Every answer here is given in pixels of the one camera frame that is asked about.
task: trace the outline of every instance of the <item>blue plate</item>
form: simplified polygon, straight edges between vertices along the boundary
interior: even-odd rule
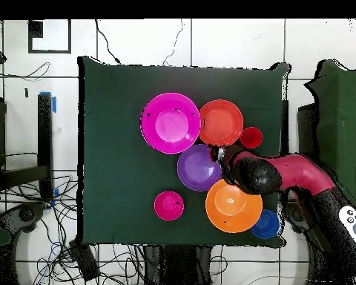
[[[276,213],[270,210],[262,210],[257,223],[251,227],[254,236],[261,239],[274,237],[280,229],[280,221]]]

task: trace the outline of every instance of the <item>purple plate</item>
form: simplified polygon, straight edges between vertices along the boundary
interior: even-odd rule
[[[149,146],[165,154],[183,152],[200,132],[198,108],[186,96],[165,93],[154,97],[141,116],[141,133]]]
[[[210,159],[206,144],[193,145],[184,151],[177,163],[178,177],[189,189],[207,191],[221,179],[220,165]]]

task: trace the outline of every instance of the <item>table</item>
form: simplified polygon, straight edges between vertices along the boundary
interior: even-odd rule
[[[227,99],[242,111],[245,127],[262,131],[263,143],[254,152],[278,155],[282,82],[289,65],[276,64],[272,70],[142,67],[103,65],[88,57],[79,58],[78,64],[79,114],[84,110],[80,223],[85,243],[283,246],[278,236],[260,240],[250,230],[228,234],[213,226],[205,213],[206,192],[191,191],[179,181],[179,154],[149,147],[139,118],[148,101],[161,93],[184,94],[198,108]],[[178,220],[165,222],[154,213],[154,199],[164,190],[184,200]],[[277,211],[277,194],[264,196],[263,207]]]

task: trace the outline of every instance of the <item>orange plate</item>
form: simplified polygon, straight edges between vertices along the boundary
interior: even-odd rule
[[[258,221],[263,200],[260,195],[246,194],[221,179],[207,193],[205,210],[211,223],[221,231],[240,233]]]
[[[243,130],[243,115],[233,103],[217,99],[200,109],[199,137],[205,144],[230,145]]]

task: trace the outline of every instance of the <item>red cup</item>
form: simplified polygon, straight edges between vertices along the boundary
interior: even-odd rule
[[[240,136],[240,142],[246,148],[256,148],[263,141],[263,134],[260,129],[255,127],[247,127],[243,130]]]

